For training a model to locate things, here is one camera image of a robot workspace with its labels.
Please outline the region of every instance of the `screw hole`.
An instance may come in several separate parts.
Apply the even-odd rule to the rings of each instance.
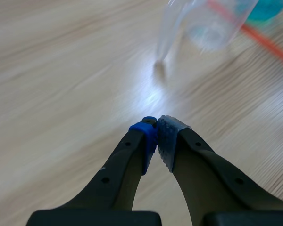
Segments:
[[[244,184],[244,180],[242,180],[241,178],[236,178],[235,182],[239,185],[243,185]]]
[[[103,182],[104,184],[109,183],[109,181],[110,181],[109,178],[103,178],[103,179],[102,179],[102,182]]]

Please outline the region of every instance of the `wood grain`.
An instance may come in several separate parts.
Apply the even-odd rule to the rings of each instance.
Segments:
[[[283,199],[283,63],[243,34],[201,53],[178,37],[154,66],[159,0],[0,0],[0,226],[76,195],[146,115],[191,125]],[[283,13],[266,32],[283,47]],[[156,153],[135,210],[191,225]]]

